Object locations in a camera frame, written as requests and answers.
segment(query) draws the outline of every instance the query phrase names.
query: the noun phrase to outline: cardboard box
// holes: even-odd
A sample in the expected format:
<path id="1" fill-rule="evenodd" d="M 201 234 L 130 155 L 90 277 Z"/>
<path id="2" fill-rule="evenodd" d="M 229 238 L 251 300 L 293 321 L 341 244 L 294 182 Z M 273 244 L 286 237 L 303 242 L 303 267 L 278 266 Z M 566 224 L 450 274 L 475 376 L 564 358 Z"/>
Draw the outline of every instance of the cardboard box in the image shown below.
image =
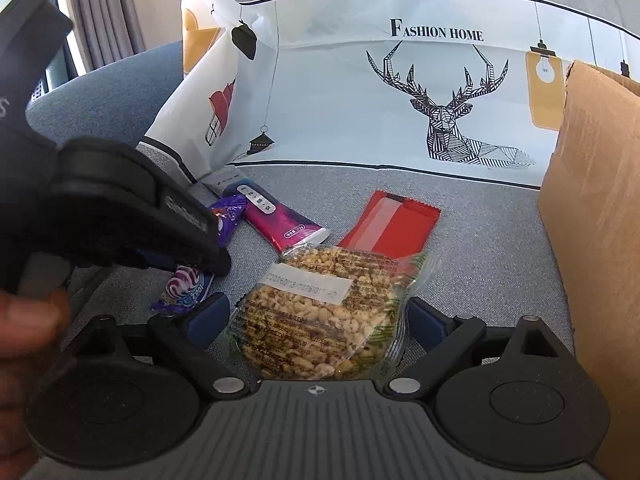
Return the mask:
<path id="1" fill-rule="evenodd" d="M 578 360 L 610 405 L 596 465 L 612 480 L 640 479 L 640 84 L 572 65 L 538 206 Z"/>

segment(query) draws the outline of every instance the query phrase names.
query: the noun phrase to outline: purple candy wrapper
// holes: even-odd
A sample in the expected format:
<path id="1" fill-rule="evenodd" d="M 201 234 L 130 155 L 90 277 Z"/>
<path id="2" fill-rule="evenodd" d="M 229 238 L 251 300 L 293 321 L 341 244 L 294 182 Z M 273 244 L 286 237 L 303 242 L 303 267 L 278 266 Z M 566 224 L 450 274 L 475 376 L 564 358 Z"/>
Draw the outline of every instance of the purple candy wrapper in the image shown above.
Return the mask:
<path id="1" fill-rule="evenodd" d="M 246 197 L 233 195 L 221 198 L 209 206 L 218 217 L 218 245 L 224 247 L 231 240 L 240 223 L 246 206 Z M 178 266 L 169 279 L 160 298 L 151 305 L 151 310 L 162 310 L 183 314 L 200 303 L 209 293 L 213 276 L 194 267 Z"/>
<path id="2" fill-rule="evenodd" d="M 209 206 L 209 210 L 218 217 L 218 245 L 220 247 L 225 247 L 231 240 L 245 207 L 246 197 L 240 194 L 225 196 Z"/>

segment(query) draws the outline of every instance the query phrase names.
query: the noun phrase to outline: light bulb illustration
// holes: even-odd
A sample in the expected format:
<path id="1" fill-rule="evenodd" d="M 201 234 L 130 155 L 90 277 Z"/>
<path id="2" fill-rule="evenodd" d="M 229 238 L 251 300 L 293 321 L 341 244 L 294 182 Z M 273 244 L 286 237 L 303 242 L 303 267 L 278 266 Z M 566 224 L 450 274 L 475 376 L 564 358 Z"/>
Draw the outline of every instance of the light bulb illustration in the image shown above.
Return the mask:
<path id="1" fill-rule="evenodd" d="M 564 109 L 562 60 L 543 43 L 525 54 L 531 121 L 539 128 L 558 130 Z"/>
<path id="2" fill-rule="evenodd" d="M 549 56 L 540 56 L 540 61 L 536 65 L 536 74 L 543 83 L 551 83 L 556 78 L 556 72 L 549 63 Z"/>

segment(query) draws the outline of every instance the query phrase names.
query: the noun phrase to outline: red snack wrapper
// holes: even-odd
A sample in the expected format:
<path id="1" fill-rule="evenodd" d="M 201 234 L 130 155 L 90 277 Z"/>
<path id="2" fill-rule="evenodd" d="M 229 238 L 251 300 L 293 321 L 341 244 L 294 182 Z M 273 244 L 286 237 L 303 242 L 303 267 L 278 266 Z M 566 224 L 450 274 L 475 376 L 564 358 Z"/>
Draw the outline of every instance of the red snack wrapper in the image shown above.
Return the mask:
<path id="1" fill-rule="evenodd" d="M 378 190 L 338 246 L 403 258 L 422 250 L 438 218 L 437 207 Z"/>

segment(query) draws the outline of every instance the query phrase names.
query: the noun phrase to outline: finger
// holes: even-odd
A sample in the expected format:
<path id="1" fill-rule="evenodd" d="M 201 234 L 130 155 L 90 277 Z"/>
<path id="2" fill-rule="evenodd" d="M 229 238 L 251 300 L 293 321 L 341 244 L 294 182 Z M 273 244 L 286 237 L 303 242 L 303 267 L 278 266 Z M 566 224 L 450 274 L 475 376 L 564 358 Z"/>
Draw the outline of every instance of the finger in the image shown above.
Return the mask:
<path id="1" fill-rule="evenodd" d="M 29 444 L 29 435 L 22 421 L 22 410 L 1 410 L 0 457 L 11 456 Z"/>
<path id="2" fill-rule="evenodd" d="M 0 479 L 19 480 L 38 461 L 38 455 L 29 446 L 6 458 L 0 458 Z"/>
<path id="3" fill-rule="evenodd" d="M 58 321 L 58 335 L 62 335 L 71 324 L 71 306 L 69 295 L 66 290 L 59 288 L 54 290 L 47 298 L 57 309 L 60 314 Z"/>
<path id="4" fill-rule="evenodd" d="M 25 300 L 0 292 L 0 359 L 30 354 L 50 344 L 64 323 L 63 308 L 49 300 Z"/>
<path id="5" fill-rule="evenodd" d="M 23 405 L 59 355 L 57 345 L 50 344 L 24 357 L 0 360 L 0 410 Z"/>
<path id="6" fill-rule="evenodd" d="M 16 408 L 23 404 L 24 397 L 20 381 L 7 370 L 0 370 L 0 409 Z"/>

